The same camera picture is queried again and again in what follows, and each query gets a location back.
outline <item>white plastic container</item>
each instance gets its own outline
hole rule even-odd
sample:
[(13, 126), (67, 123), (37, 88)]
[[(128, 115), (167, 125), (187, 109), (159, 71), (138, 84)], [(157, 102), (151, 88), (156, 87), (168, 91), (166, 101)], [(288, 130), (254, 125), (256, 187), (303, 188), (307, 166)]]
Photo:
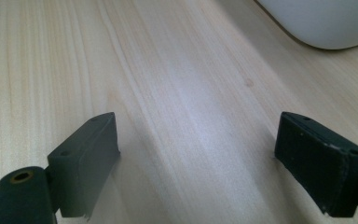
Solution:
[(358, 45), (358, 0), (258, 0), (293, 36), (321, 49)]

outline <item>light wood surface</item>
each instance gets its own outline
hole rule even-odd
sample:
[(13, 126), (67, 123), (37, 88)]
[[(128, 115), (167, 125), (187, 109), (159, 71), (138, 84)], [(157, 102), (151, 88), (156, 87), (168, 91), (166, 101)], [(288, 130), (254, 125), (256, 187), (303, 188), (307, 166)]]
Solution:
[(358, 48), (300, 44), (254, 1), (0, 0), (0, 178), (108, 111), (91, 223), (358, 223), (273, 157), (282, 111), (358, 144)]

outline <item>screw hole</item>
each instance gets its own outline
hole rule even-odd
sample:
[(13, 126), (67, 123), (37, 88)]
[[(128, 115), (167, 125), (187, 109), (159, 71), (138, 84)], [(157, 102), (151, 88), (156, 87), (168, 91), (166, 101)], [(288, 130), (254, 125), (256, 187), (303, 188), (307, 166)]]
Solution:
[(22, 182), (27, 181), (28, 179), (31, 179), (34, 173), (32, 171), (24, 171), (19, 174), (13, 175), (10, 179), (10, 182), (12, 184), (20, 184)]
[(69, 156), (69, 155), (71, 155), (71, 154), (72, 154), (72, 152), (69, 151), (69, 150), (65, 150), (65, 151), (62, 151), (62, 152), (60, 153), (61, 156)]
[(358, 150), (351, 149), (351, 150), (350, 150), (350, 153), (351, 153), (352, 155), (358, 156)]

